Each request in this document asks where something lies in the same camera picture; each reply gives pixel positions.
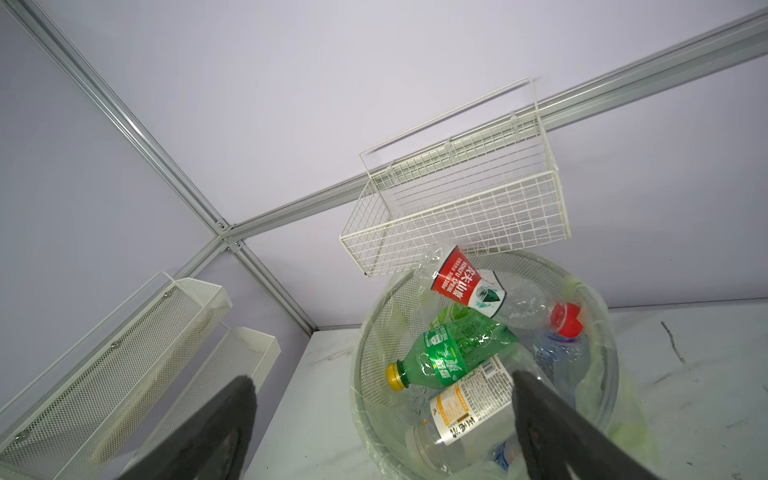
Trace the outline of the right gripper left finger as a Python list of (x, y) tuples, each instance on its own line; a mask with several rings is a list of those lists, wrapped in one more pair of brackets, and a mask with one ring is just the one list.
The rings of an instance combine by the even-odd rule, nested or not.
[(257, 413), (253, 381), (234, 378), (123, 479), (238, 479)]

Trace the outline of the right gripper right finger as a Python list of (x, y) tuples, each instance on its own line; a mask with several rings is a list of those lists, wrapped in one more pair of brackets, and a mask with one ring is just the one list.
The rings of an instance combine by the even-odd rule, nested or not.
[(512, 373), (515, 429), (531, 479), (654, 479), (534, 374)]

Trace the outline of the clear bottle yellow label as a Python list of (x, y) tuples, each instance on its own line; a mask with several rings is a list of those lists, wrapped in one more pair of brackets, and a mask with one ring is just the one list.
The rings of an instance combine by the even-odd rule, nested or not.
[(430, 400), (427, 413), (406, 431), (409, 456), (442, 474), (486, 460), (515, 435), (516, 371), (554, 387), (525, 347), (508, 345)]

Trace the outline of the green soda bottle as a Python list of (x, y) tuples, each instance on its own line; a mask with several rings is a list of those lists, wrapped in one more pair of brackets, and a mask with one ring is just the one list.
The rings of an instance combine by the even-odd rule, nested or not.
[(404, 359), (387, 367), (387, 383), (395, 392), (411, 386), (440, 390), (517, 342), (507, 326), (475, 311), (458, 319), (444, 316), (414, 341)]

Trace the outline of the red label crushed bottle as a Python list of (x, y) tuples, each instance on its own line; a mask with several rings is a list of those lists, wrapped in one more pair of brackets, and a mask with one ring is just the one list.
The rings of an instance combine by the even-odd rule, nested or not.
[(424, 288), (523, 335), (546, 330), (573, 339), (584, 332), (581, 308), (518, 274), (482, 270), (454, 243), (428, 248), (413, 278)]

